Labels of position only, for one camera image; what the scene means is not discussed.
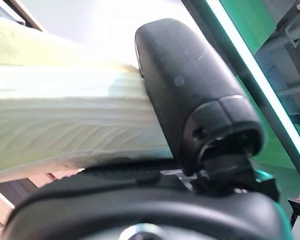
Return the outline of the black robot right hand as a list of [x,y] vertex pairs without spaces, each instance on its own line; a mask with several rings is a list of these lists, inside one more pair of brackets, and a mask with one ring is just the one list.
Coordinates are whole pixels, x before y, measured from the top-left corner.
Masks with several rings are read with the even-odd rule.
[[173,161],[94,167],[19,204],[4,240],[291,240],[276,179],[252,163],[265,131],[208,43],[171,18],[135,50]]

